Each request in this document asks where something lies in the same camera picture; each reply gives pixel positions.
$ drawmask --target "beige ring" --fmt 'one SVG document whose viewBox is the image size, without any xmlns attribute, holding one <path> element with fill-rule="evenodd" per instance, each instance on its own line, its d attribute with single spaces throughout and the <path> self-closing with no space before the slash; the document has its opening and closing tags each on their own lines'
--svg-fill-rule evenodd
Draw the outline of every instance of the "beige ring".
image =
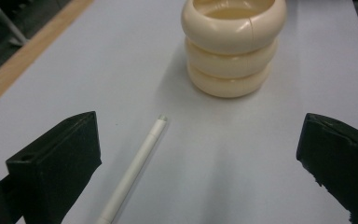
<svg viewBox="0 0 358 224">
<path fill-rule="evenodd" d="M 202 73 L 213 77 L 236 78 L 263 70 L 273 58 L 278 41 L 275 39 L 262 49 L 236 56 L 212 54 L 198 48 L 188 39 L 185 45 L 188 61 Z"/>
<path fill-rule="evenodd" d="M 286 19 L 284 0 L 187 0 L 182 10 L 182 28 L 199 48 L 217 54 L 243 54 L 265 47 L 282 29 Z M 208 15 L 222 9 L 255 11 L 254 16 L 217 19 Z"/>
<path fill-rule="evenodd" d="M 256 91 L 268 77 L 269 71 L 268 64 L 261 72 L 248 77 L 219 78 L 208 76 L 187 62 L 187 72 L 194 85 L 208 94 L 224 98 L 239 97 Z"/>
</svg>

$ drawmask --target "wooden strip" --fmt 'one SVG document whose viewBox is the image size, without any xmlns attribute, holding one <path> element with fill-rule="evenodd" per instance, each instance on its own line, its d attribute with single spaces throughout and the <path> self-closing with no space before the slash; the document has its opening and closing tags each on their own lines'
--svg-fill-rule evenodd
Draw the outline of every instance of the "wooden strip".
<svg viewBox="0 0 358 224">
<path fill-rule="evenodd" d="M 0 97 L 93 0 L 72 0 L 0 67 Z"/>
</svg>

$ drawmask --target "white table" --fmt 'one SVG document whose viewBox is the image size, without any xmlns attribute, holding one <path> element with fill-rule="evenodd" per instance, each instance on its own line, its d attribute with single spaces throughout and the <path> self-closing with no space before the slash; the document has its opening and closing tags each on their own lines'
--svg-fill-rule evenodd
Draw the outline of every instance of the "white table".
<svg viewBox="0 0 358 224">
<path fill-rule="evenodd" d="M 159 114 L 169 125 L 116 223 L 350 223 L 296 160 L 307 112 L 358 129 L 358 20 L 350 0 L 288 1 L 262 89 L 224 100 L 186 75 L 184 1 L 95 1 L 0 98 L 5 160 L 95 110 L 103 165 L 63 223 L 100 215 Z"/>
</svg>

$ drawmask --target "metal leg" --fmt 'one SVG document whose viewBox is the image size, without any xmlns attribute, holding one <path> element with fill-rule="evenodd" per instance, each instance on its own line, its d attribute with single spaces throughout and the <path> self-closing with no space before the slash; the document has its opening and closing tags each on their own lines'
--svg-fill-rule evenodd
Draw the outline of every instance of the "metal leg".
<svg viewBox="0 0 358 224">
<path fill-rule="evenodd" d="M 8 16 L 0 8 L 0 22 L 2 22 L 14 35 L 16 42 L 13 44 L 23 46 L 28 42 L 28 39 L 22 34 L 17 26 L 8 18 Z"/>
</svg>

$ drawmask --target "marker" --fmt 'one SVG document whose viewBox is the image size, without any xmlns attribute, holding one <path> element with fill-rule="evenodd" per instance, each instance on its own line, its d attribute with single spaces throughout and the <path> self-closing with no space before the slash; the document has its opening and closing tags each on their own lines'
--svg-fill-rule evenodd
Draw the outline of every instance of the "marker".
<svg viewBox="0 0 358 224">
<path fill-rule="evenodd" d="M 126 199 L 126 196 L 136 179 L 136 176 L 144 166 L 147 157 L 156 144 L 166 123 L 167 117 L 160 115 L 156 123 L 153 125 L 153 128 L 147 135 L 146 139 L 142 143 L 141 147 L 139 148 L 138 152 L 136 153 L 135 158 L 130 164 L 130 167 L 127 169 L 126 173 L 118 183 L 115 191 L 113 192 L 103 212 L 99 216 L 96 224 L 111 224 L 115 219 L 118 209 Z"/>
</svg>

